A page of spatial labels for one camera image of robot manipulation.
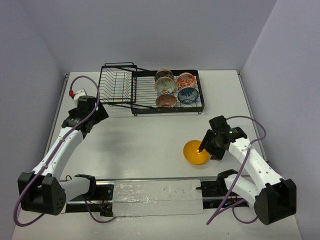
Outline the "orange floral pattern bowl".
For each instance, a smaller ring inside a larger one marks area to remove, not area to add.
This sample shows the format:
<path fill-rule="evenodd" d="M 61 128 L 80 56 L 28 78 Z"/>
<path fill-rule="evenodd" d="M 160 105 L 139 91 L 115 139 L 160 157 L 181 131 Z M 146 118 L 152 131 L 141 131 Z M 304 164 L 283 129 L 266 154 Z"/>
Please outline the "orange floral pattern bowl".
<path fill-rule="evenodd" d="M 178 88 L 193 87 L 196 84 L 196 78 L 189 72 L 184 72 L 177 77 L 176 85 Z"/>

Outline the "yellow bowl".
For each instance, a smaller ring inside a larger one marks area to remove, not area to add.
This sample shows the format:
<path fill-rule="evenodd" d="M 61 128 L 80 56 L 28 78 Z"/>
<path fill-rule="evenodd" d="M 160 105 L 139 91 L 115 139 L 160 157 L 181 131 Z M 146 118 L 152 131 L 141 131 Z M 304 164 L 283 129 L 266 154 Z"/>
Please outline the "yellow bowl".
<path fill-rule="evenodd" d="M 193 165 L 202 165 L 209 159 L 209 153 L 205 149 L 199 152 L 200 144 L 200 140 L 191 140 L 183 147 L 185 159 Z"/>

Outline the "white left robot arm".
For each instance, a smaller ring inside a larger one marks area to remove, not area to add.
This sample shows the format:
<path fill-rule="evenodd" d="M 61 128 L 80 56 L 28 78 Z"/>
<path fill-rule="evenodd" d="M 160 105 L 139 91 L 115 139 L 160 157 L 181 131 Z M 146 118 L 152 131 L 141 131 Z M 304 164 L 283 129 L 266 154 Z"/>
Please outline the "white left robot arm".
<path fill-rule="evenodd" d="M 83 95 L 76 103 L 43 160 L 30 173 L 23 172 L 17 180 L 19 203 L 24 211 L 57 216 L 68 201 L 81 195 L 90 200 L 98 193 L 96 178 L 91 175 L 77 174 L 68 182 L 60 182 L 75 149 L 94 125 L 109 116 L 97 97 Z"/>

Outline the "blue pattern bowl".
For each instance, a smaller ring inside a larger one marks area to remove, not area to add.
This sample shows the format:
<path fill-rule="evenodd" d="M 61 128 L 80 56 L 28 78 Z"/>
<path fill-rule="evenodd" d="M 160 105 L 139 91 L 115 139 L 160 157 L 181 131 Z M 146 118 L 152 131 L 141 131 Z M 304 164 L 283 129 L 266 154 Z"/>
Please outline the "blue pattern bowl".
<path fill-rule="evenodd" d="M 199 91 L 193 86 L 185 86 L 181 88 L 177 94 L 177 99 L 182 104 L 192 104 L 199 97 Z"/>

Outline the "white orange flower bowl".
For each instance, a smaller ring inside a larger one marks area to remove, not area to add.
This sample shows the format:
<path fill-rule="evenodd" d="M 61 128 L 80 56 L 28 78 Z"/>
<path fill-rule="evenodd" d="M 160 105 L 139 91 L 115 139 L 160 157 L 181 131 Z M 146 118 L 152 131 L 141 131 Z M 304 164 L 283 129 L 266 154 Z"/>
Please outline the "white orange flower bowl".
<path fill-rule="evenodd" d="M 173 93 L 175 90 L 175 87 L 176 87 L 176 84 L 174 80 L 166 76 L 160 77 L 154 83 L 154 89 L 158 94 L 163 92 Z"/>

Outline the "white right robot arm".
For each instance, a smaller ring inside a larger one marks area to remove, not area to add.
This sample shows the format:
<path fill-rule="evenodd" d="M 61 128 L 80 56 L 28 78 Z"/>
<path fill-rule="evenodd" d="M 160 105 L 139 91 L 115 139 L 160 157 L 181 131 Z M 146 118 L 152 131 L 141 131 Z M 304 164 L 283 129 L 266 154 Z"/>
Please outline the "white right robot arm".
<path fill-rule="evenodd" d="M 255 150 L 253 144 L 259 141 L 258 138 L 250 140 L 240 127 L 231 127 L 227 120 L 222 115 L 210 119 L 210 129 L 198 147 L 200 153 L 207 151 L 217 160 L 229 153 L 241 164 L 239 170 L 229 169 L 217 175 L 213 191 L 223 195 L 224 199 L 207 223 L 210 224 L 223 211 L 231 193 L 253 206 L 257 219 L 264 225 L 295 215 L 295 182 L 284 179 Z"/>

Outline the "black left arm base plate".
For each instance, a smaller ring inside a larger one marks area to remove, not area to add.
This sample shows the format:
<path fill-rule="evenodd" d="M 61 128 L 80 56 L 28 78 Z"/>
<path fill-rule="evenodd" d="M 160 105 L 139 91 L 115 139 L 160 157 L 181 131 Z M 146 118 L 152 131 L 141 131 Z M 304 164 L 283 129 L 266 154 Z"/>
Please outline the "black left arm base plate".
<path fill-rule="evenodd" d="M 98 214 L 100 217 L 112 218 L 113 214 L 113 195 L 114 181 L 96 182 L 96 192 L 93 196 L 86 197 L 86 202 L 92 214 Z M 88 208 L 85 201 L 79 195 L 66 203 L 62 210 L 64 213 L 88 213 Z"/>

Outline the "orange lattice pattern bowl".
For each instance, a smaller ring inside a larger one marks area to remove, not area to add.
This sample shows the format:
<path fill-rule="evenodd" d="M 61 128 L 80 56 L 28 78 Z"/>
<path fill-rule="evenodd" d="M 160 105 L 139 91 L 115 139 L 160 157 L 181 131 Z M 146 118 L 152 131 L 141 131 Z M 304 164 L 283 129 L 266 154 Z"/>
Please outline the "orange lattice pattern bowl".
<path fill-rule="evenodd" d="M 155 104 L 158 108 L 174 108 L 177 104 L 177 98 L 170 93 L 164 93 L 157 97 Z"/>

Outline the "grey leaf pattern bowl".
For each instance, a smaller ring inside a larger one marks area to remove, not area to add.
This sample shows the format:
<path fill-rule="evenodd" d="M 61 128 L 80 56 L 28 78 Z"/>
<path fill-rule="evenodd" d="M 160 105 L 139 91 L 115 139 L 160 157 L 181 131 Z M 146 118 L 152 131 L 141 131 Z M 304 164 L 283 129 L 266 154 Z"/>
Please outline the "grey leaf pattern bowl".
<path fill-rule="evenodd" d="M 156 74 L 154 76 L 154 81 L 156 82 L 158 79 L 160 79 L 162 77 L 168 77 L 168 78 L 174 80 L 173 73 L 169 69 L 166 69 L 166 68 L 160 69 L 156 72 Z"/>

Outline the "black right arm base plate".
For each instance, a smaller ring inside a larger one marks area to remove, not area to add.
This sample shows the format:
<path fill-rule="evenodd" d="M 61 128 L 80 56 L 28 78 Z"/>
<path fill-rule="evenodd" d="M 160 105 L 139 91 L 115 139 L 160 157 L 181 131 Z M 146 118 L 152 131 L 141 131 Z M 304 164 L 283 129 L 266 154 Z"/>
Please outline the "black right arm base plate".
<path fill-rule="evenodd" d="M 200 190 L 202 194 L 202 205 L 204 209 L 216 209 L 224 199 L 228 190 L 222 187 L 222 181 L 219 177 L 213 178 L 201 178 L 200 186 L 196 187 L 196 190 Z M 226 202 L 223 204 L 222 208 L 231 206 L 232 204 L 238 203 L 243 198 L 238 194 L 231 192 L 227 197 Z M 247 201 L 240 203 L 237 207 L 249 207 Z"/>

